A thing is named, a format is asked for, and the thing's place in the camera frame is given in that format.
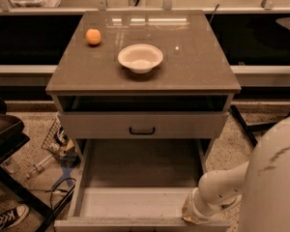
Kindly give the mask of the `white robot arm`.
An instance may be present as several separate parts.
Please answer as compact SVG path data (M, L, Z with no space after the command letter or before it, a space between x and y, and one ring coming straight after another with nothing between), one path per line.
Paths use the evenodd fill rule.
M203 224L235 206L238 232L290 232L290 117L260 138L249 161L203 174L182 218Z

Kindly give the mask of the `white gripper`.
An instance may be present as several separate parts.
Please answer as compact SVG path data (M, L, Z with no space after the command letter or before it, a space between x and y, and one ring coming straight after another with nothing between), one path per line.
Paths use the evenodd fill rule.
M208 204L199 189L194 188L182 207L182 219L195 224L208 223L220 211L220 206Z

